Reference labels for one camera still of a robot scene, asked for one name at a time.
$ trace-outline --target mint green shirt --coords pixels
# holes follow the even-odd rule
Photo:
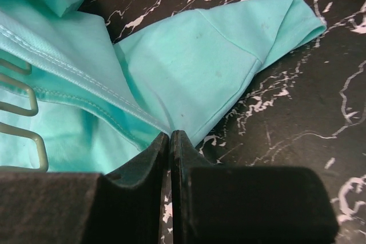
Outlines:
[[[303,0],[249,0],[185,11],[112,45],[83,0],[0,0],[0,58],[33,67],[0,73],[31,86],[35,117],[0,122],[38,133],[50,171],[108,173],[160,132],[185,130],[194,145],[235,104],[256,73],[320,35]],[[0,83],[0,101],[27,107]],[[32,141],[0,133],[0,165],[38,167]]]

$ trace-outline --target fabric fold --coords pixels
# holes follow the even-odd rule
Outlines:
[[[185,130],[197,145],[256,73],[325,30],[303,0],[250,0],[185,11],[112,45],[101,17],[75,11],[81,2],[0,0],[0,58],[33,66],[0,73],[40,100],[31,121],[0,120],[44,137],[51,171],[108,173],[159,131]],[[27,103],[0,86],[0,100]],[[0,134],[0,165],[37,166],[7,140]]]

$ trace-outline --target white stitching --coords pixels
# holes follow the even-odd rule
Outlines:
[[[86,99],[83,99],[83,98],[80,98],[80,97],[75,97],[73,95],[68,95],[68,94],[63,94],[63,93],[60,93],[60,92],[57,92],[57,91],[49,91],[49,90],[46,90],[44,88],[40,88],[40,87],[32,87],[32,89],[34,91],[37,91],[39,93],[42,93],[42,94],[50,94],[50,95],[54,95],[56,97],[64,97],[64,98],[69,98],[69,99],[75,99],[77,101],[81,101],[81,102],[84,102],[84,103],[87,103],[89,105],[92,105],[93,107],[97,108],[97,110],[99,110],[100,112],[102,112],[105,116],[107,116],[108,118],[110,118],[114,124],[116,124],[116,126],[120,129],[120,132],[122,134],[124,134],[126,137],[130,138],[131,140],[133,140],[134,142],[136,143],[140,143],[139,141],[137,141],[137,139],[129,134],[128,132],[126,132],[124,130],[124,128],[109,114],[107,113],[105,110],[103,110],[102,108],[100,108],[98,105],[86,100]]]
[[[156,124],[160,124],[158,120],[156,120],[155,118],[153,118],[151,115],[149,115],[148,113],[144,112],[143,110],[141,110],[140,108],[137,108],[136,106],[132,105],[131,103],[129,103],[125,98],[119,96],[117,93],[111,91],[110,89],[108,89],[106,86],[104,86],[103,84],[99,83],[98,81],[96,81],[95,79],[93,79],[92,77],[88,76],[87,74],[83,73],[82,71],[76,69],[75,67],[67,64],[67,63],[64,63],[62,61],[59,61],[53,57],[51,57],[50,55],[47,55],[46,53],[43,53],[41,51],[38,51],[37,49],[33,48],[32,45],[29,45],[28,43],[24,42],[23,40],[21,40],[19,37],[17,37],[15,34],[13,34],[12,32],[10,32],[8,29],[4,28],[2,25],[0,25],[0,29],[4,30],[6,33],[8,33],[8,35],[4,34],[2,31],[0,31],[1,34],[3,34],[4,36],[8,37],[10,40],[12,40],[13,42],[15,42],[16,44],[20,45],[20,47],[28,50],[28,51],[31,51],[33,52],[34,54],[36,55],[39,55],[40,57],[44,58],[44,59],[47,59],[48,61],[50,61],[51,63],[67,70],[67,71],[70,71],[71,73],[74,73],[80,77],[82,77],[83,79],[87,80],[88,82],[92,83],[92,84],[95,84],[97,85],[98,87],[100,87],[102,90],[105,90],[107,93],[113,95],[114,97],[116,97],[117,99],[119,99],[120,101],[122,101],[123,103],[129,105],[132,109],[134,109],[135,111],[137,111],[138,113],[141,113],[141,114],[144,114],[144,115],[147,115],[147,117],[151,118],[153,120],[153,122],[155,122]],[[78,72],[78,73],[75,73],[73,71],[71,71],[70,69],[64,67],[64,66],[67,66],[69,67],[70,69]]]

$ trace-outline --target black marble surface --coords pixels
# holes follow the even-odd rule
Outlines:
[[[118,42],[184,10],[244,0],[86,0]],[[328,30],[256,75],[198,146],[218,165],[300,165],[331,197],[337,243],[366,243],[366,0],[305,0]],[[161,243],[172,243],[165,194]]]

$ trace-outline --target fabric seam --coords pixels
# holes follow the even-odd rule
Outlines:
[[[60,93],[60,92],[57,92],[57,91],[50,91],[50,90],[47,90],[47,89],[44,89],[44,88],[41,88],[41,87],[32,87],[32,89],[34,91],[37,91],[39,93],[42,93],[42,94],[51,94],[55,97],[58,97],[58,98],[69,98],[69,99],[75,99],[77,101],[81,101],[81,102],[84,102],[84,103],[87,103],[95,108],[97,108],[97,110],[99,110],[100,112],[102,112],[105,116],[107,116],[109,119],[111,119],[113,121],[113,123],[115,124],[115,126],[117,126],[117,128],[119,128],[119,131],[122,135],[124,135],[126,138],[129,138],[131,139],[132,141],[134,141],[136,144],[140,143],[139,141],[136,140],[135,137],[133,137],[131,134],[127,133],[124,128],[109,114],[107,113],[104,109],[100,108],[98,105],[86,100],[86,99],[83,99],[81,97],[76,97],[74,95],[69,95],[69,94],[64,94],[64,93]]]
[[[256,58],[256,60],[254,61],[254,63],[253,63],[253,65],[252,65],[252,67],[250,68],[250,71],[249,71],[249,73],[246,75],[246,77],[243,79],[243,81],[241,82],[241,86],[239,87],[239,89],[220,107],[220,108],[218,108],[218,110],[213,114],[213,115],[211,115],[211,117],[193,134],[193,137],[195,137],[196,135],[197,135],[197,133],[199,133],[206,125],[207,125],[207,123],[213,118],[213,117],[215,117],[225,106],[226,106],[226,104],[233,98],[233,97],[235,97],[235,95],[237,95],[239,92],[240,92],[240,90],[241,90],[241,88],[242,88],[242,86],[243,86],[243,84],[245,83],[245,81],[246,81],[246,79],[248,78],[248,75],[249,74],[251,74],[251,72],[253,71],[253,69],[254,69],[254,66],[255,66],[255,64],[257,63],[257,62],[259,62],[260,64],[262,64],[261,62],[260,62],[260,60],[258,59],[258,58]]]
[[[239,46],[237,43],[234,43],[233,41],[231,41],[230,39],[228,39],[222,32],[220,32],[215,26],[214,26],[214,24],[212,24],[211,23],[211,21],[210,20],[208,20],[207,19],[207,17],[199,10],[199,9],[197,9],[197,11],[201,14],[201,16],[203,16],[203,18],[207,21],[207,23],[208,24],[210,24],[211,25],[211,27],[212,28],[214,28],[215,30],[216,30],[216,32],[218,32],[219,33],[219,35],[220,36],[222,36],[226,41],[228,41],[228,42],[230,42],[231,44],[233,44],[233,45],[235,45],[236,47],[238,47],[239,49],[241,49],[241,50],[243,50],[243,51],[245,51],[246,53],[248,53],[248,54],[251,54],[252,56],[254,56],[262,65],[263,65],[263,63],[262,63],[262,61],[255,55],[255,54],[253,54],[253,53],[250,53],[248,50],[245,50],[245,49],[243,49],[241,46]]]
[[[293,34],[291,37],[289,37],[286,41],[284,41],[281,45],[283,45],[283,44],[285,44],[285,43],[287,43],[289,40],[291,40],[295,35],[297,35],[298,33],[300,33],[300,32],[302,32],[303,30],[305,29],[305,27],[302,27],[302,28],[300,28],[299,29],[299,31],[297,31],[295,34]],[[257,57],[256,57],[256,61],[259,61],[260,63],[261,63],[261,66],[264,64],[264,63],[262,63]],[[249,73],[246,75],[246,77],[244,78],[244,80],[243,80],[243,82],[242,82],[242,85],[244,84],[244,82],[245,82],[245,80],[247,79],[247,77],[248,77],[248,75],[250,74],[250,72],[253,70],[253,67],[254,67],[254,64],[252,65],[252,68],[250,69],[250,71],[249,71]],[[236,91],[236,93],[235,94],[233,94],[226,102],[225,102],[225,104],[223,104],[194,134],[193,134],[193,136],[195,137],[196,136],[196,134],[197,133],[199,133],[201,130],[202,130],[202,128],[205,126],[205,125],[207,125],[207,123],[213,118],[213,117],[215,117],[216,115],[217,115],[217,113],[219,113],[221,110],[222,110],[222,108],[224,108],[225,107],[225,105],[239,92],[241,90],[241,87],[238,89],[238,91]]]
[[[32,47],[32,45],[29,45],[27,42],[23,41],[20,37],[18,37],[17,35],[13,34],[11,31],[9,31],[7,28],[5,28],[4,26],[0,25],[0,33],[2,35],[4,35],[5,37],[8,37],[10,40],[12,40],[13,42],[15,42],[16,44],[18,44],[20,47],[24,48],[25,50],[34,53],[38,56],[40,56],[41,58],[44,58],[48,61],[50,61],[51,63],[79,76],[82,77],[83,79],[87,80],[88,82],[100,87],[102,90],[105,90],[107,93],[111,94],[112,96],[116,97],[117,99],[119,99],[122,103],[127,104],[129,107],[131,107],[133,110],[135,110],[136,112],[146,115],[148,118],[151,118],[153,122],[155,122],[156,124],[160,124],[158,122],[158,120],[156,120],[155,118],[153,118],[151,115],[149,115],[148,113],[142,111],[140,108],[137,108],[136,106],[132,105],[131,103],[129,103],[125,98],[119,96],[118,94],[116,94],[115,92],[111,91],[110,89],[108,89],[106,86],[104,86],[103,84],[101,84],[100,82],[96,81],[95,79],[93,79],[92,77],[90,77],[89,75],[85,74],[84,72],[76,69],[75,67],[64,63],[62,61],[59,61],[55,58],[53,58],[50,55],[47,55],[46,53],[43,53],[39,50],[37,50],[36,48]]]

